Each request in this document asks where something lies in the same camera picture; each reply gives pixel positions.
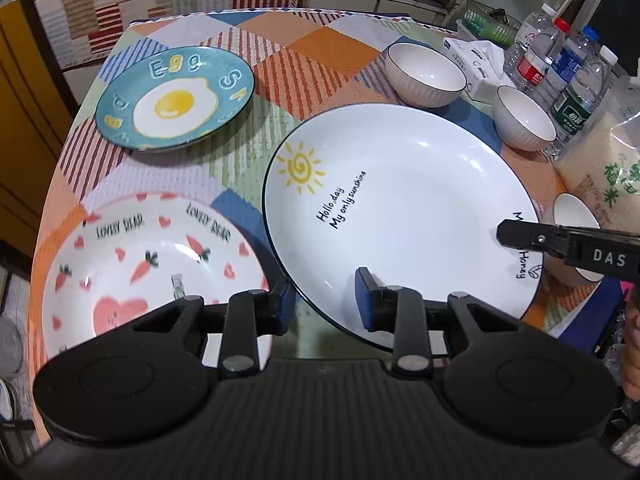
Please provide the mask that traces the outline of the person's right hand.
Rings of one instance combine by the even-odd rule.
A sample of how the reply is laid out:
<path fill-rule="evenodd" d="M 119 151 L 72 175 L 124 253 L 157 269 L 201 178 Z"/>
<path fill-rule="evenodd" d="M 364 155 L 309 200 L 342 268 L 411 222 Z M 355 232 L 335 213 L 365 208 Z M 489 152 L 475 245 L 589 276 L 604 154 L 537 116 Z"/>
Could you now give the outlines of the person's right hand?
<path fill-rule="evenodd" d="M 627 304 L 625 322 L 625 349 L 620 358 L 620 377 L 624 393 L 629 399 L 640 399 L 640 332 L 639 310 Z"/>

